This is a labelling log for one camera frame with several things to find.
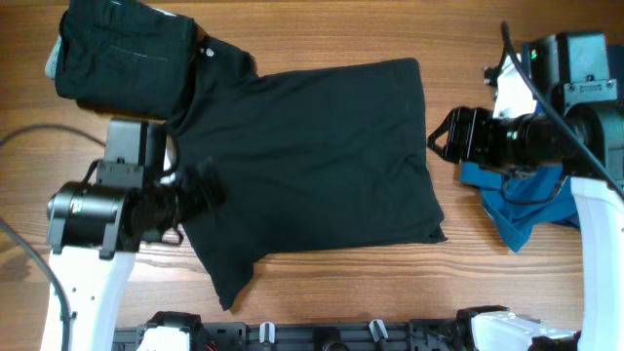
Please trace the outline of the black t-shirt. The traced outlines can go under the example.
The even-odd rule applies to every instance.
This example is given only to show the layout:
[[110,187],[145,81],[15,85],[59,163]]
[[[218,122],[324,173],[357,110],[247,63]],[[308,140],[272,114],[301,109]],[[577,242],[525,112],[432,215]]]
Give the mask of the black t-shirt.
[[180,167],[211,162],[228,188],[183,225],[223,309],[268,254],[444,240],[416,59],[261,76],[249,53],[203,45],[173,126]]

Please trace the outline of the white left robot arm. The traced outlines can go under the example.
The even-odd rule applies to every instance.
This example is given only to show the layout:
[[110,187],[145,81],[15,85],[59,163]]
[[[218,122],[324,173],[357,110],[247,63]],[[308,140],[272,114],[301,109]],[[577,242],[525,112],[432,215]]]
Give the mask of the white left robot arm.
[[210,163],[162,183],[160,166],[99,160],[97,180],[70,181],[48,205],[53,273],[44,350],[108,350],[141,243],[227,200]]

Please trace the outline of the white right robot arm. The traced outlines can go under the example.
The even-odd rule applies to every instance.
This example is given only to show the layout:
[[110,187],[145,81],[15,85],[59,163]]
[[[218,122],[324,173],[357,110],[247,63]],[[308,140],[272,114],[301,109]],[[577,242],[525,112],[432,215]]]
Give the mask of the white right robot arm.
[[581,102],[566,114],[550,106],[500,118],[483,108],[454,108],[427,138],[442,159],[474,163],[508,177],[563,168],[580,221],[584,315],[574,346],[623,347],[623,106]]

